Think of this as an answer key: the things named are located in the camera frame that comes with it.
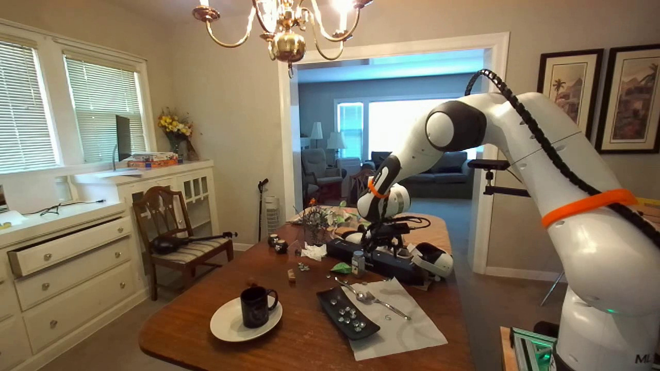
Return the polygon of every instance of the framed painting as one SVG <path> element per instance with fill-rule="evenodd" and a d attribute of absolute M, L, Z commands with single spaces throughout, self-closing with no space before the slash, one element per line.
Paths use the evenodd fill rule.
<path fill-rule="evenodd" d="M 590 137 L 603 48 L 540 54 L 538 91 Z"/>
<path fill-rule="evenodd" d="M 656 153 L 660 125 L 660 42 L 612 47 L 599 112 L 599 153 Z"/>

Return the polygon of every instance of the electrical cord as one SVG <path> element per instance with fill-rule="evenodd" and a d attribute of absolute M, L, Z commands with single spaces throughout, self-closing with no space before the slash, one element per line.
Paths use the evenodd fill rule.
<path fill-rule="evenodd" d="M 480 71 L 472 73 L 472 78 L 465 85 L 465 92 L 464 95 L 472 92 L 472 86 L 474 86 L 478 76 L 486 76 L 496 86 L 496 91 L 510 101 L 510 105 L 522 117 L 522 123 L 526 123 L 530 127 L 530 132 L 538 140 L 540 148 L 553 160 L 553 164 L 558 168 L 558 172 L 563 172 L 574 186 L 578 186 L 580 189 L 583 189 L 590 196 L 603 194 L 599 189 L 595 189 L 593 186 L 585 183 L 581 177 L 578 177 L 567 166 L 567 162 L 558 156 L 558 153 L 555 150 L 550 140 L 544 136 L 544 132 L 540 130 L 538 121 L 531 117 L 531 112 L 517 101 L 513 91 L 493 70 L 483 67 Z M 647 220 L 644 220 L 636 209 L 630 209 L 628 205 L 619 203 L 619 202 L 617 203 L 608 203 L 608 208 L 614 209 L 625 220 L 628 220 L 632 226 L 637 226 L 660 248 L 660 232 Z"/>

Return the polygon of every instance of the white plate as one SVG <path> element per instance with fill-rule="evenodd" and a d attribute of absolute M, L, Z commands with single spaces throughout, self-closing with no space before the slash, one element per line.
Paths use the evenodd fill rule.
<path fill-rule="evenodd" d="M 283 303 L 270 310 L 267 322 L 260 327 L 246 327 L 242 299 L 227 300 L 210 316 L 210 331 L 225 341 L 247 341 L 267 333 L 283 318 Z"/>

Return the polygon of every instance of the yellow flowers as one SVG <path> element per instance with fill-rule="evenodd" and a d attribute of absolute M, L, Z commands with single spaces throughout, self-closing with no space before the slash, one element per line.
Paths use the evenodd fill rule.
<path fill-rule="evenodd" d="M 192 123 L 187 123 L 186 120 L 181 120 L 178 112 L 164 108 L 158 114 L 158 125 L 162 127 L 164 133 L 176 133 L 176 136 L 192 136 Z"/>

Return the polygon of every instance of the black mug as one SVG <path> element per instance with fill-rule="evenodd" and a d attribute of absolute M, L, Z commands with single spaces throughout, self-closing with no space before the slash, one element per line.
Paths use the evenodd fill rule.
<path fill-rule="evenodd" d="M 247 285 L 242 292 L 242 312 L 246 327 L 260 327 L 267 322 L 270 310 L 277 306 L 279 294 L 272 288 Z"/>

